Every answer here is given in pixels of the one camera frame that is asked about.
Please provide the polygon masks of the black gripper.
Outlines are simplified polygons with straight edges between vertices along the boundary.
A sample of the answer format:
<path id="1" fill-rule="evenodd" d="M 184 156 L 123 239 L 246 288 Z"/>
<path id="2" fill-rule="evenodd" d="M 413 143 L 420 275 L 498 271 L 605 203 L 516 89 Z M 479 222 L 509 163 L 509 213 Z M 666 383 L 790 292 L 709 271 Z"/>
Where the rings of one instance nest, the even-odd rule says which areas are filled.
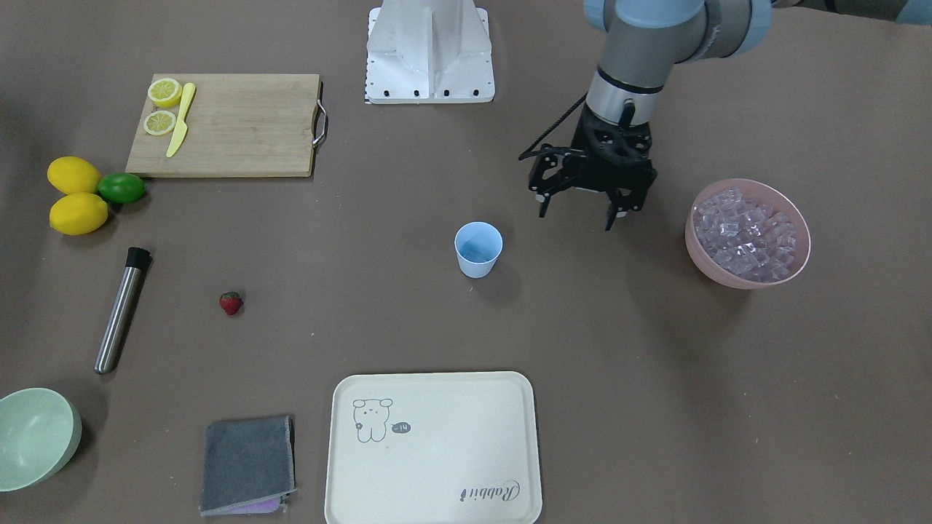
<path id="1" fill-rule="evenodd" d="M 623 103 L 616 124 L 603 122 L 584 105 L 573 103 L 527 147 L 527 156 L 534 160 L 527 188 L 539 202 L 539 218 L 546 218 L 553 196 L 569 188 L 606 194 L 609 209 L 604 229 L 609 231 L 617 218 L 642 210 L 657 178 L 649 158 L 652 134 L 648 123 L 633 123 L 633 102 Z M 546 137 L 578 107 L 582 107 L 582 113 L 570 146 L 545 143 Z"/>

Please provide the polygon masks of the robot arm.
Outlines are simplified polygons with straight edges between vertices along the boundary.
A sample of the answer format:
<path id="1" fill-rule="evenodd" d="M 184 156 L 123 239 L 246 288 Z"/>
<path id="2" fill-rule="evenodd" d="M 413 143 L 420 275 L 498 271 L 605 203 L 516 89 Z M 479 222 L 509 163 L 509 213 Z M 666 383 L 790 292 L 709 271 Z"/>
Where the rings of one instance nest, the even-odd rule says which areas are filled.
<path id="1" fill-rule="evenodd" d="M 603 193 L 604 228 L 642 209 L 657 172 L 649 122 L 672 68 L 743 54 L 762 42 L 773 11 L 803 7 L 898 24 L 929 25 L 928 1 L 586 1 L 585 16 L 607 39 L 589 89 L 573 103 L 579 122 L 568 146 L 539 137 L 529 190 L 544 218 L 570 188 Z"/>

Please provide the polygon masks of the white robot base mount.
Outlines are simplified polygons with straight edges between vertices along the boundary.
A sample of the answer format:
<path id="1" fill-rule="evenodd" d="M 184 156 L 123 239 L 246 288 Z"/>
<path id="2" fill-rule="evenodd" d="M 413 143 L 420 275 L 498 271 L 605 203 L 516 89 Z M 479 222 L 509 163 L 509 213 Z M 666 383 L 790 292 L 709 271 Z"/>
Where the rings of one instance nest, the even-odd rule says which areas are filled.
<path id="1" fill-rule="evenodd" d="M 368 13 L 364 102 L 466 104 L 496 93 L 489 13 L 473 1 L 384 1 Z"/>

